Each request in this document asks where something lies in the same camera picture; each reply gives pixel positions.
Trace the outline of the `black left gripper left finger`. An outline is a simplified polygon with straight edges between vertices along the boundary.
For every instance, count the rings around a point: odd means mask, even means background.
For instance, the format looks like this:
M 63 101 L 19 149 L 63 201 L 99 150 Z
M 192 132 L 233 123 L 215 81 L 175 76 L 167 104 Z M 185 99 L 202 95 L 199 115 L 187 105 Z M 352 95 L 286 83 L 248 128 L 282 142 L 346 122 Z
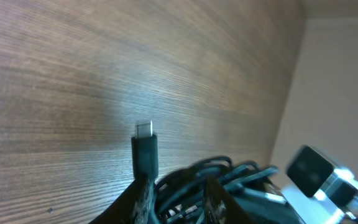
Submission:
M 154 183 L 134 180 L 104 212 L 89 224 L 146 224 L 149 222 Z

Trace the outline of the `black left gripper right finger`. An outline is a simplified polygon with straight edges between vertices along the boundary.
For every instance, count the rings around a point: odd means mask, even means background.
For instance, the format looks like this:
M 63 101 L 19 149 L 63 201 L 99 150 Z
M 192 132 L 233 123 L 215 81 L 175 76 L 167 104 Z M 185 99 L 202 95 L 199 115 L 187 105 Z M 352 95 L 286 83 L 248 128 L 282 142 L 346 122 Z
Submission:
M 211 176 L 205 179 L 203 206 L 205 224 L 254 223 L 218 180 Z

